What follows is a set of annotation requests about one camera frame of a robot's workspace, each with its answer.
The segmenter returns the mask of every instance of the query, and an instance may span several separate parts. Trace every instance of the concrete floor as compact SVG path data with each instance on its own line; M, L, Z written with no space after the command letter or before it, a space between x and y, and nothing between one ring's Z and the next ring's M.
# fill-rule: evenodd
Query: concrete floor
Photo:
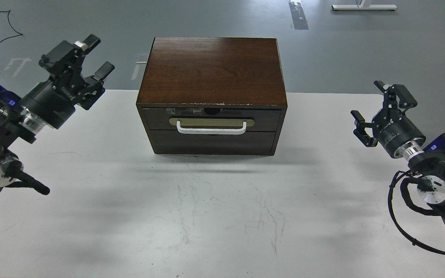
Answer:
M304 1L309 30L295 30L288 0L0 0L0 10L11 9L12 25L24 34L0 44L0 83L25 95L48 77L37 65L42 54L90 33L102 43L85 60L83 75L108 60L116 70L106 88L118 89L140 87L145 65L136 62L147 59L156 36L276 37L288 92L377 93L374 80L404 84L419 103L408 116L427 140L445 132L445 1L374 1L396 4L396 11L331 10L352 3ZM11 35L0 13L0 40ZM7 67L12 58L31 61ZM361 111L362 104L352 109Z

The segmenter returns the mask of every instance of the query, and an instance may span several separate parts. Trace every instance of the white handle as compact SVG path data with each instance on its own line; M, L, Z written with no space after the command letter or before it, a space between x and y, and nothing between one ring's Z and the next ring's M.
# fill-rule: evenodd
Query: white handle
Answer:
M243 122L243 127L240 129L188 129L182 128L181 122L176 122L176 128L179 133L183 134L226 134L226 135L240 135L247 130L247 122Z

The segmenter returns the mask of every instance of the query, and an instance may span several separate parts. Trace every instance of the wooden top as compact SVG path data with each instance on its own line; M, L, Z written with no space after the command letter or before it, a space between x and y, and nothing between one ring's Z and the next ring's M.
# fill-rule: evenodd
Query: wooden top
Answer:
M156 37L137 103L286 106L277 40Z

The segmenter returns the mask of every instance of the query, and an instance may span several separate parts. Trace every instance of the wooden drawer cabinet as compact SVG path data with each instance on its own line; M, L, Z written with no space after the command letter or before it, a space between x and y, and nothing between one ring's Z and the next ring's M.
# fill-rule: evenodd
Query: wooden drawer cabinet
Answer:
M136 106L155 153L274 155L287 108L277 40L156 37Z

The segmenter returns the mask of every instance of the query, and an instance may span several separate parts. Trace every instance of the table surface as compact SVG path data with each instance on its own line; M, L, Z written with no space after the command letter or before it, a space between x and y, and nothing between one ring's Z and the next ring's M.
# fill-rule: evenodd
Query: table surface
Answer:
M108 90L10 148L51 188L0 195L0 277L442 277L445 257L395 228L402 159L353 135L381 95L289 93L276 155L155 155L135 90ZM394 210L445 250L438 217Z

